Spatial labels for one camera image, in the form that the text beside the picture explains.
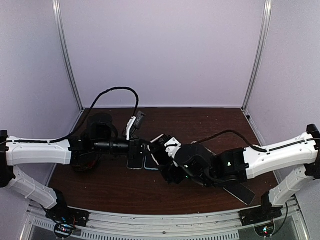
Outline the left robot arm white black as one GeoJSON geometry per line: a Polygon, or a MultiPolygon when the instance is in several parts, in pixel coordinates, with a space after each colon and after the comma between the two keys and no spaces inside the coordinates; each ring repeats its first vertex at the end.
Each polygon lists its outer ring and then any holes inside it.
{"type": "Polygon", "coordinates": [[[103,155],[127,156],[128,168],[139,170],[146,155],[146,141],[133,137],[141,128],[145,114],[132,116],[125,128],[125,136],[118,135],[113,118],[107,113],[89,117],[86,130],[81,136],[67,136],[63,140],[34,140],[9,136],[7,130],[0,132],[0,186],[13,189],[42,205],[61,222],[72,218],[61,191],[44,186],[24,174],[22,164],[70,165],[76,171],[94,167],[103,155]]]}

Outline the light blue phone case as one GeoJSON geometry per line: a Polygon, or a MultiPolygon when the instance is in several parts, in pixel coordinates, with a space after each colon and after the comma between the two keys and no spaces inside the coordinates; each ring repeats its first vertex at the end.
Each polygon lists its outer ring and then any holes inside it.
{"type": "Polygon", "coordinates": [[[144,169],[147,171],[158,171],[158,164],[151,155],[147,155],[144,161],[144,169]]]}

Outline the pink edged smartphone bottom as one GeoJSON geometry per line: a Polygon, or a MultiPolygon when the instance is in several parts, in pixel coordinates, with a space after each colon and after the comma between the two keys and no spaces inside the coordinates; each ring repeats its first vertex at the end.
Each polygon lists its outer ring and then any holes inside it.
{"type": "Polygon", "coordinates": [[[171,163],[172,161],[172,159],[165,152],[159,139],[151,142],[150,152],[151,152],[151,156],[157,162],[158,166],[165,166],[171,163]]]}

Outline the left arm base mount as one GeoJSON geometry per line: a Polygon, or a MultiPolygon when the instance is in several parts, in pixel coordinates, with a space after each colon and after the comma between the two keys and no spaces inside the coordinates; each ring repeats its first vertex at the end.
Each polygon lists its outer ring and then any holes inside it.
{"type": "Polygon", "coordinates": [[[70,237],[77,227],[86,227],[90,213],[86,210],[75,209],[68,206],[63,193],[57,189],[53,189],[56,194],[56,205],[51,209],[43,210],[46,217],[51,219],[55,226],[53,232],[58,239],[66,239],[70,237]]]}

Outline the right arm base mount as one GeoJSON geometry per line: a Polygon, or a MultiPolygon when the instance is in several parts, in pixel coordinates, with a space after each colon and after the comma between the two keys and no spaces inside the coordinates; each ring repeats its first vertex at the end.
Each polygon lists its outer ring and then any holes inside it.
{"type": "Polygon", "coordinates": [[[255,233],[263,238],[271,237],[277,232],[274,220],[282,216],[283,207],[272,206],[269,194],[268,191],[261,197],[261,206],[238,213],[242,226],[255,225],[255,233]]]}

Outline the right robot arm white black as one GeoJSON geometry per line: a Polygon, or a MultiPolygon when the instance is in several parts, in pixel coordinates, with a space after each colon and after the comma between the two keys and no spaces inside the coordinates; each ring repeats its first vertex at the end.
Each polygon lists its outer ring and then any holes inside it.
{"type": "Polygon", "coordinates": [[[223,188],[246,205],[255,193],[244,182],[260,175],[291,166],[296,168],[263,197],[263,205],[256,210],[259,220],[268,220],[276,208],[309,182],[320,177],[320,132],[314,124],[301,135],[280,143],[236,148],[214,154],[203,141],[182,144],[176,138],[161,135],[156,141],[153,161],[167,183],[179,184],[189,179],[207,188],[223,188]]]}

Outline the dark smartphone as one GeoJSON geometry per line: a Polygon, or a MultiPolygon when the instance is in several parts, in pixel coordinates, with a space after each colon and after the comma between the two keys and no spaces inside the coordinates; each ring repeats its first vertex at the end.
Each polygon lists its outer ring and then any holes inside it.
{"type": "Polygon", "coordinates": [[[223,189],[246,206],[252,204],[256,194],[242,184],[224,186],[223,189]]]}

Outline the clear magsafe phone case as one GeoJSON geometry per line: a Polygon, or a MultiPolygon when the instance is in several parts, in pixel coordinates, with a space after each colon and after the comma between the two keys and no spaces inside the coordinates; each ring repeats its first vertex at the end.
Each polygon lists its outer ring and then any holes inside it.
{"type": "Polygon", "coordinates": [[[139,158],[135,158],[135,159],[128,159],[127,160],[127,168],[129,170],[141,170],[144,167],[144,161],[145,158],[144,157],[139,157],[139,158]]]}

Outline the pink phone case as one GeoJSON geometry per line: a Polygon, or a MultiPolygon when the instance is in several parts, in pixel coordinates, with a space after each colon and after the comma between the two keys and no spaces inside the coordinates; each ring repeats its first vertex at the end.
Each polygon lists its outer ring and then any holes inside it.
{"type": "Polygon", "coordinates": [[[157,169],[159,165],[163,165],[166,161],[166,157],[168,156],[166,151],[164,150],[164,137],[165,134],[161,134],[151,141],[151,145],[149,147],[150,151],[150,166],[153,169],[157,169]]]}

